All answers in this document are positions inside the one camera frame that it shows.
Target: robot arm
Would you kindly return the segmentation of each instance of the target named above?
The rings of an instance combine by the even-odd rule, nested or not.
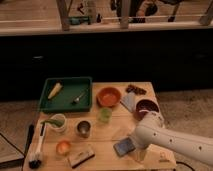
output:
[[[136,147],[159,145],[213,166],[213,138],[180,133],[164,128],[164,118],[151,111],[135,128],[131,139]]]

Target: red bowl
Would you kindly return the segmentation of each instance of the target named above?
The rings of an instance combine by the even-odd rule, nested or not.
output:
[[[97,94],[98,103],[103,107],[113,107],[120,102],[121,93],[114,87],[105,87]]]

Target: brush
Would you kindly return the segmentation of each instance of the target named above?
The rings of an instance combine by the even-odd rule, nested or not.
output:
[[[41,132],[40,132],[39,141],[38,141],[38,145],[37,145],[36,151],[30,153],[30,155],[29,155],[29,167],[31,169],[39,168],[39,166],[42,163],[42,151],[41,151],[41,148],[42,148],[42,143],[43,143],[43,140],[44,140],[44,135],[45,135],[45,130],[46,130],[45,128],[46,128],[45,127],[45,123],[43,123],[42,127],[41,127]]]

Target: cabinet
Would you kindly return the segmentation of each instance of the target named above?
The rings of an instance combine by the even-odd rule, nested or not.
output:
[[[183,29],[1,37],[0,100],[38,99],[49,77],[151,81],[156,91],[210,88],[212,33]]]

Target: glass cup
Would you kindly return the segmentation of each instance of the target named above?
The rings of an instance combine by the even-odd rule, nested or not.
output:
[[[112,109],[108,107],[102,107],[98,114],[98,120],[104,123],[108,123],[110,121],[112,115]]]

